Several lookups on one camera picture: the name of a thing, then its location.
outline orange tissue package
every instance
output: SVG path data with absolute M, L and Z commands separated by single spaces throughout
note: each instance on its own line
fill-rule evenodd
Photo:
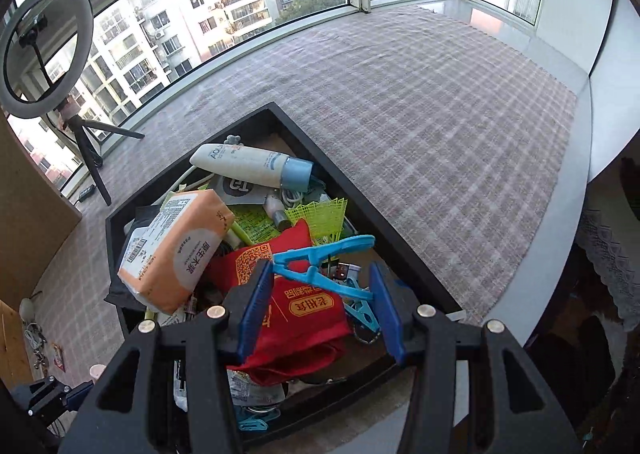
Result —
M 193 292 L 233 222 L 213 190 L 175 194 L 130 241 L 118 276 L 142 304 L 171 315 Z

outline red bag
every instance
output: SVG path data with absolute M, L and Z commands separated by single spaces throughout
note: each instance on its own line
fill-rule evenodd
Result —
M 273 259 L 278 252 L 312 244 L 306 221 L 300 220 L 267 243 L 214 257 L 203 277 L 226 294 L 249 280 L 258 259 Z M 306 272 L 309 263 L 297 260 L 288 268 Z M 340 358 L 342 349 L 335 339 L 350 333 L 340 296 L 276 275 L 254 353 L 234 369 L 245 371 L 265 386 L 284 382 L 313 373 Z

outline barcode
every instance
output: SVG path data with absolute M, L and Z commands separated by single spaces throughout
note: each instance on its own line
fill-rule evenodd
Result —
M 129 254 L 129 257 L 127 257 L 127 262 L 133 262 L 133 260 L 138 256 L 138 254 L 140 253 L 140 250 L 142 250 L 142 247 L 145 246 L 146 243 L 146 239 L 140 239 L 138 240 L 138 242 L 136 243 L 135 248 L 132 250 L 132 252 Z

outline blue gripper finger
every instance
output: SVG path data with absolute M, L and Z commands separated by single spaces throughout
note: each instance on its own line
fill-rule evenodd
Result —
M 373 294 L 375 313 L 387 352 L 398 364 L 407 358 L 406 343 L 414 336 L 414 310 L 418 299 L 407 286 L 385 278 L 379 266 L 372 262 L 369 269 L 369 291 Z

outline blue plastic clip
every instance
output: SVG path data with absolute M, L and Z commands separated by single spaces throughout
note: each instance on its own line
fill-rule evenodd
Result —
M 357 288 L 360 290 L 361 288 L 358 286 L 358 283 L 354 281 L 352 278 L 347 278 L 343 282 L 343 284 L 347 284 L 352 288 Z M 378 319 L 373 315 L 371 310 L 371 306 L 365 300 L 353 300 L 350 302 L 344 303 L 344 309 L 346 312 L 351 315 L 354 319 L 360 322 L 363 326 L 366 326 L 374 333 L 380 331 L 380 324 L 378 323 Z
M 373 294 L 368 290 L 361 288 L 352 288 L 337 284 L 331 279 L 320 273 L 320 265 L 327 257 L 337 256 L 338 254 L 348 254 L 350 252 L 359 252 L 367 250 L 376 243 L 374 236 L 353 236 L 335 243 L 322 244 L 321 246 L 309 246 L 307 248 L 299 248 L 298 250 L 289 250 L 288 252 L 280 252 L 273 254 L 273 273 L 282 277 L 298 282 L 304 282 L 323 290 L 333 291 L 342 297 L 357 300 L 373 300 Z M 311 266 L 306 274 L 292 272 L 287 265 L 292 260 L 308 260 Z
M 236 421 L 238 422 L 239 430 L 267 430 L 269 428 L 268 422 L 280 417 L 280 411 L 278 409 L 273 409 L 267 414 L 261 414 L 260 418 L 248 412 L 243 407 L 234 405 L 234 409 L 236 411 Z

